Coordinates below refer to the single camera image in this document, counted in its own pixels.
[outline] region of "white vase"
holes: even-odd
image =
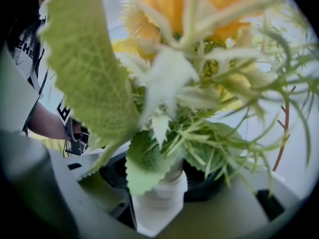
[[[187,178],[183,171],[183,159],[179,159],[152,190],[132,197],[137,231],[155,237],[182,210],[186,191]]]

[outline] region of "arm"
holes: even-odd
[[[36,104],[36,108],[28,123],[28,128],[42,136],[66,140],[64,126],[58,115],[49,112],[41,103]]]

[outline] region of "person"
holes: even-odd
[[[18,71],[39,93],[41,87],[37,79],[38,67],[44,48],[41,47],[36,32],[45,21],[40,19],[39,14],[43,1],[27,0],[28,3],[20,8],[21,11],[17,14],[6,38],[8,49]],[[40,102],[36,102],[26,121],[24,131],[27,133],[26,128],[48,138],[68,139],[59,116],[49,112]],[[73,132],[81,133],[81,124],[75,123]]]

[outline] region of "white pot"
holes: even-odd
[[[183,159],[176,161],[164,179],[142,196],[132,197],[137,231],[155,237],[183,208],[187,178]]]

